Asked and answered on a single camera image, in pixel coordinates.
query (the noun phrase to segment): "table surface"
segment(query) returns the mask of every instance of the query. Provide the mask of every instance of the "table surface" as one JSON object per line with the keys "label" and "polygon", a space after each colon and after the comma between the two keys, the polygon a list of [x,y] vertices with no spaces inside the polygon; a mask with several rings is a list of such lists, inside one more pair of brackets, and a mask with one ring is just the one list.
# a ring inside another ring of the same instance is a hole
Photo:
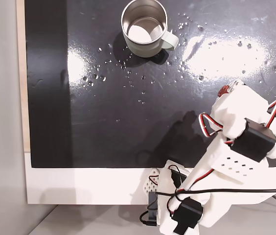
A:
{"label": "table surface", "polygon": [[127,3],[25,1],[32,167],[193,167],[223,85],[276,98],[275,0],[162,0],[180,44],[151,59],[126,48]]}

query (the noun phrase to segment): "water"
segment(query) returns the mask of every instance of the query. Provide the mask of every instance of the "water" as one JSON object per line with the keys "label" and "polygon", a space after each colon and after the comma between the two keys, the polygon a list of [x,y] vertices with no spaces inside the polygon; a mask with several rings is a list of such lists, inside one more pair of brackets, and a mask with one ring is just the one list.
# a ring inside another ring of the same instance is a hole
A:
{"label": "water", "polygon": [[276,65],[273,66],[273,71],[276,73]]}

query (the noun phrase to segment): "stainless steel mug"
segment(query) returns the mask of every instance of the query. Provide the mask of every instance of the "stainless steel mug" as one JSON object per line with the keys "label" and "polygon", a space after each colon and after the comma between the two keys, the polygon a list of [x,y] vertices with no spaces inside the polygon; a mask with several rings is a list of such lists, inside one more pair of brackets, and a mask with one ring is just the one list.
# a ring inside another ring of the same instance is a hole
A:
{"label": "stainless steel mug", "polygon": [[166,10],[157,0],[133,0],[121,18],[128,48],[140,57],[151,57],[161,49],[174,50],[178,37],[167,31]]}

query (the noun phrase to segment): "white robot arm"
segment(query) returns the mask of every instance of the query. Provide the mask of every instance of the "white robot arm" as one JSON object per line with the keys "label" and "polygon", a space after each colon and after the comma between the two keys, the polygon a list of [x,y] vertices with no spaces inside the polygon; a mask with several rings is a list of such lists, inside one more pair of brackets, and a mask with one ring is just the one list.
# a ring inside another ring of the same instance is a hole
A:
{"label": "white robot arm", "polygon": [[[197,235],[198,224],[211,227],[231,205],[258,204],[276,193],[263,191],[276,189],[276,167],[268,163],[276,160],[276,101],[269,105],[236,80],[221,89],[211,115],[200,114],[199,122],[206,137],[216,135],[200,161],[192,170],[167,161],[159,174],[157,224],[165,235]],[[186,176],[179,187],[172,166]]]}

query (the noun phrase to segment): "wooden edge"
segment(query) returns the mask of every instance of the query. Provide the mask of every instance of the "wooden edge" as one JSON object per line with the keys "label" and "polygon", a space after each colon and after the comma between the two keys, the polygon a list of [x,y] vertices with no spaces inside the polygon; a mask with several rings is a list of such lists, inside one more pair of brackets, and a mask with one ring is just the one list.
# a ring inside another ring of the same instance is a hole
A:
{"label": "wooden edge", "polygon": [[20,92],[21,92],[22,127],[23,127],[23,147],[24,147],[24,152],[30,152],[24,0],[16,0],[16,16],[17,16],[17,37],[18,37],[19,74],[20,74]]}

